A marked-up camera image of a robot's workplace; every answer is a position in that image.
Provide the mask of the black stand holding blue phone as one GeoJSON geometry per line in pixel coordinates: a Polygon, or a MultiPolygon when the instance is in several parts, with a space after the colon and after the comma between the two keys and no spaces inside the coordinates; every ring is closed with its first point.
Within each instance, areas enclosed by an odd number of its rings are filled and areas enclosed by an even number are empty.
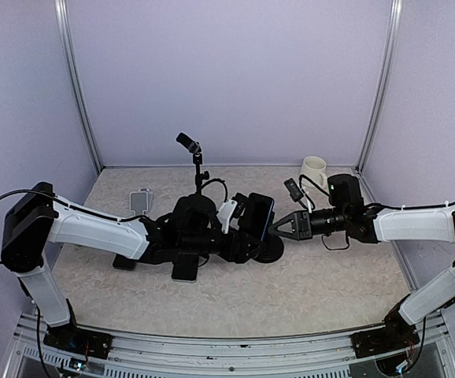
{"type": "Polygon", "coordinates": [[[253,259],[262,264],[278,261],[284,252],[284,244],[279,236],[268,235],[264,240],[264,248],[253,259]]]}

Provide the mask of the grey white folding phone stand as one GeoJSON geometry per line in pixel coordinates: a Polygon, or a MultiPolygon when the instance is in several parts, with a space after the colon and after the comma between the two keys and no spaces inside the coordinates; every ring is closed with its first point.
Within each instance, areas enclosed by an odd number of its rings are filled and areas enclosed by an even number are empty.
{"type": "Polygon", "coordinates": [[[135,216],[146,215],[152,209],[154,193],[144,188],[139,191],[132,191],[129,194],[129,209],[135,216]]]}

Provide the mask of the black telescopic phone stand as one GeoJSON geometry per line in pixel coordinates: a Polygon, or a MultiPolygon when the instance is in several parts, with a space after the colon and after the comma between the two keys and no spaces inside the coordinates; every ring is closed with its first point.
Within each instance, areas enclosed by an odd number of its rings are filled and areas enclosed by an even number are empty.
{"type": "Polygon", "coordinates": [[[208,171],[202,171],[203,155],[201,145],[199,142],[194,141],[182,132],[177,135],[176,142],[184,146],[188,152],[192,154],[192,160],[195,167],[194,185],[196,193],[201,194],[204,182],[210,178],[208,171]]]}

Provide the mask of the black smartphone with silver edge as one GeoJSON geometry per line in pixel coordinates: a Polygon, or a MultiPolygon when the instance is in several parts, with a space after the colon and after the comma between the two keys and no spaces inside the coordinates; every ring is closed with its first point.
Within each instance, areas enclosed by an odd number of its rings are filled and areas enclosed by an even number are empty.
{"type": "Polygon", "coordinates": [[[195,282],[198,275],[199,256],[180,254],[173,263],[172,279],[181,282],[195,282]]]}

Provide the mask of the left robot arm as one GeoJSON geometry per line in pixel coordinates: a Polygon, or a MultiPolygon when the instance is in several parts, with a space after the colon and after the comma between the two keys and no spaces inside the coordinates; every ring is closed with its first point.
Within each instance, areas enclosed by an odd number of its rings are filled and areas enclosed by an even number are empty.
{"type": "Polygon", "coordinates": [[[43,255],[47,243],[85,246],[119,258],[173,264],[175,280],[195,280],[200,258],[212,254],[244,264],[267,249],[264,225],[256,226],[255,197],[238,196],[221,207],[201,192],[180,198],[156,220],[99,213],[56,195],[50,183],[20,190],[21,200],[6,214],[0,265],[13,272],[46,322],[42,343],[59,350],[106,359],[113,337],[81,328],[43,255]]]}

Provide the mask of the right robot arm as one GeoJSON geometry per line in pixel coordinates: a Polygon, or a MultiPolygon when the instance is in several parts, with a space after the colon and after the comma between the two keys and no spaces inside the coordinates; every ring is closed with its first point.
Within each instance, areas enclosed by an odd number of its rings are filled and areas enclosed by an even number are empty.
{"type": "MultiPolygon", "coordinates": [[[[293,240],[345,232],[361,243],[398,240],[442,241],[455,245],[455,202],[430,206],[365,204],[358,178],[337,174],[327,180],[330,208],[295,211],[270,225],[268,232],[293,240]]],[[[455,260],[426,285],[403,298],[385,316],[383,326],[356,332],[357,358],[409,347],[423,336],[416,325],[434,311],[455,303],[455,260]]]]}

